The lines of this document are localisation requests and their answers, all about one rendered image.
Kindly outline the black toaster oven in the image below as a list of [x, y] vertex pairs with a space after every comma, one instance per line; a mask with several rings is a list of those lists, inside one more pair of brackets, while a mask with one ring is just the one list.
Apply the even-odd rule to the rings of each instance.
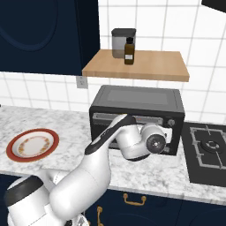
[[[136, 118], [137, 124], [154, 123], [172, 132], [162, 154], [176, 155], [185, 110], [177, 89], [102, 85], [89, 109], [91, 138], [96, 139], [121, 114]], [[168, 120], [176, 124], [168, 126]]]

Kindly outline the brown glass bottle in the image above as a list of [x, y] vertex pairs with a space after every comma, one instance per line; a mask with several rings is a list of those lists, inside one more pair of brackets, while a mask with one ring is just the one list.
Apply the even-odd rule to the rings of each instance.
[[134, 63], [134, 51], [135, 51], [135, 46], [133, 43], [133, 38], [128, 37], [126, 39], [126, 44], [124, 45], [124, 63], [125, 64]]

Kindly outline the grey lidded canister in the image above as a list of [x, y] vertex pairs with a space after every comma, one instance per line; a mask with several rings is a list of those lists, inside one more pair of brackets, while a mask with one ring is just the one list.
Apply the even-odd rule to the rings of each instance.
[[124, 45], [128, 37], [136, 38], [135, 28], [114, 28], [112, 34], [112, 56], [124, 58]]

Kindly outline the red rimmed white plate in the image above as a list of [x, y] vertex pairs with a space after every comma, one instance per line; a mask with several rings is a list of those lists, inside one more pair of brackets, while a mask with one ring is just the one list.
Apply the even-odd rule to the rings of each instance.
[[35, 162], [53, 153], [59, 144], [56, 132], [38, 128], [14, 137], [6, 148], [7, 156], [15, 162]]

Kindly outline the black gas hob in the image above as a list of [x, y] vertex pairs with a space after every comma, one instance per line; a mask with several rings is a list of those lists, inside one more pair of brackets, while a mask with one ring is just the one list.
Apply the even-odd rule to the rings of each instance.
[[226, 125], [185, 122], [182, 142], [190, 182], [226, 187]]

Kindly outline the navy base cupboards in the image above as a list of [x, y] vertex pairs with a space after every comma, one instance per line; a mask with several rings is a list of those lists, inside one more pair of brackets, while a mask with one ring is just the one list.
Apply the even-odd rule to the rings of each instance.
[[86, 212], [97, 226], [97, 207], [102, 207], [104, 226], [226, 226], [226, 207], [189, 200], [147, 195], [143, 206], [124, 202], [125, 192], [107, 190]]

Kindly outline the black extractor hood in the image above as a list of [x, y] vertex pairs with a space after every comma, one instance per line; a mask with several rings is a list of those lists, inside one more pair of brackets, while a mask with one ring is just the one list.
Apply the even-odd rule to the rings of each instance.
[[226, 13], [226, 0], [202, 0], [201, 4]]

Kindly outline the white wall socket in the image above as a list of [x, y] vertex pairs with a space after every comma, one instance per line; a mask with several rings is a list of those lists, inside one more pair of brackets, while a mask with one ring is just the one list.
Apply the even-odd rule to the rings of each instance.
[[77, 83], [77, 88], [88, 89], [87, 77], [77, 76], [76, 83]]

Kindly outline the wooden wall shelf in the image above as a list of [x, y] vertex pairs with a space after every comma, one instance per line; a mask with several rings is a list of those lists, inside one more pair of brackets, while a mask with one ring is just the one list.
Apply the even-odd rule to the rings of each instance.
[[188, 82], [190, 75], [178, 51], [136, 50], [134, 64], [100, 49], [82, 70], [84, 77]]

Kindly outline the navy wall cupboard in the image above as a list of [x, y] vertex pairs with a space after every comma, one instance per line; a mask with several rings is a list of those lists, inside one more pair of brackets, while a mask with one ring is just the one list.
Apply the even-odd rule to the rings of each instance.
[[98, 0], [0, 0], [0, 72], [80, 76], [99, 50]]

